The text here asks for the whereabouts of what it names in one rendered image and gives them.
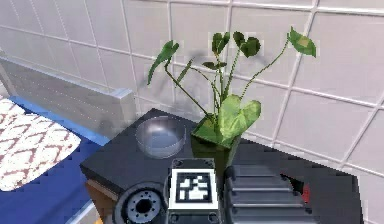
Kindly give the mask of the white red patterned pillow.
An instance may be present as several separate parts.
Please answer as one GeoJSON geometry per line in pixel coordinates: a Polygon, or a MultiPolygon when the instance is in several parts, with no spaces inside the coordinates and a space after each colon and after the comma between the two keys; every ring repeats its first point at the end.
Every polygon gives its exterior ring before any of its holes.
{"type": "Polygon", "coordinates": [[[0,190],[30,183],[81,143],[69,129],[0,97],[0,190]]]}

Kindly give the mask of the green house plant in pot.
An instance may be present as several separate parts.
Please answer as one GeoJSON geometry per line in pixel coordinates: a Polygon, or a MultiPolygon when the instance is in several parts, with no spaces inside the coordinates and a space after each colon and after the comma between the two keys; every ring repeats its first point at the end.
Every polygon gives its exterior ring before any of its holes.
{"type": "Polygon", "coordinates": [[[151,84],[153,74],[157,67],[164,64],[164,71],[176,87],[179,88],[204,113],[204,118],[194,130],[193,135],[197,139],[214,144],[214,151],[216,152],[219,151],[220,147],[222,147],[224,151],[231,151],[237,144],[237,140],[240,136],[256,122],[261,114],[261,103],[257,100],[251,100],[244,106],[241,106],[242,99],[244,98],[251,82],[259,74],[271,67],[283,55],[288,47],[288,44],[291,44],[298,53],[311,56],[313,58],[316,57],[316,45],[313,40],[298,33],[293,27],[291,27],[290,31],[286,34],[286,41],[279,55],[276,56],[272,62],[264,66],[260,71],[252,76],[244,87],[241,95],[229,94],[233,73],[236,68],[239,55],[243,54],[246,58],[256,56],[260,51],[261,43],[256,37],[245,38],[244,34],[239,31],[234,32],[233,35],[230,35],[229,32],[225,32],[224,34],[215,33],[213,35],[212,53],[214,54],[216,61],[203,63],[204,67],[215,72],[215,77],[213,79],[209,79],[199,69],[193,68],[192,59],[188,61],[179,76],[175,78],[170,73],[168,67],[172,61],[173,55],[179,48],[179,44],[170,40],[163,45],[160,53],[151,65],[148,72],[147,84],[151,84]],[[230,38],[233,38],[237,46],[237,52],[228,75],[228,80],[227,82],[224,82],[224,73],[222,69],[227,66],[227,63],[221,61],[219,56],[229,43],[230,38]],[[181,81],[189,70],[194,70],[210,83],[213,91],[213,113],[208,113],[181,85],[181,81]]]}

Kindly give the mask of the black bedside table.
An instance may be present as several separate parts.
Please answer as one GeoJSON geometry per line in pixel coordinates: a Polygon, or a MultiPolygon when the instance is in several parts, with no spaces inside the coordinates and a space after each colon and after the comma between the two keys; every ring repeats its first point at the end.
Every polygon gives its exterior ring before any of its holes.
{"type": "MultiPolygon", "coordinates": [[[[135,132],[143,121],[164,114],[150,110],[82,162],[86,177],[118,196],[144,181],[163,182],[172,160],[145,155],[137,145],[135,132]]],[[[310,201],[304,203],[319,224],[364,224],[358,179],[354,175],[245,139],[240,141],[232,165],[266,167],[288,180],[301,198],[307,184],[310,201]]]]}

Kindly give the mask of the blue bed with grey headboard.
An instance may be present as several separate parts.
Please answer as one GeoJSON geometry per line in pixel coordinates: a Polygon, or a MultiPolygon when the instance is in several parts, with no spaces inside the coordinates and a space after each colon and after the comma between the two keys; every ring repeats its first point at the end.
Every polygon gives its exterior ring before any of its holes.
{"type": "Polygon", "coordinates": [[[90,201],[80,163],[136,120],[134,92],[91,89],[0,56],[10,99],[80,137],[66,159],[23,187],[0,190],[0,224],[66,224],[90,201]]]}

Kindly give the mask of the clear glass bowl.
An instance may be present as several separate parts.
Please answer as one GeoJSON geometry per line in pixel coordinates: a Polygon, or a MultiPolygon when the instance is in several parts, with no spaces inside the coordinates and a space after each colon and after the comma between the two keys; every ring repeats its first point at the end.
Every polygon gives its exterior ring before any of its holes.
{"type": "Polygon", "coordinates": [[[136,142],[147,156],[165,159],[176,155],[186,141],[186,127],[176,118],[157,116],[143,121],[136,129],[136,142]]]}

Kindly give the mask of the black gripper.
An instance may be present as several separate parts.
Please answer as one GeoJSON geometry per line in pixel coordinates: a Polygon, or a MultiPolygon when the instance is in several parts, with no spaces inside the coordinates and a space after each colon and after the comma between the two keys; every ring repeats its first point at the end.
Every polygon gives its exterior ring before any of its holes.
{"type": "Polygon", "coordinates": [[[120,195],[112,214],[113,224],[165,224],[164,185],[141,182],[120,195]]]}

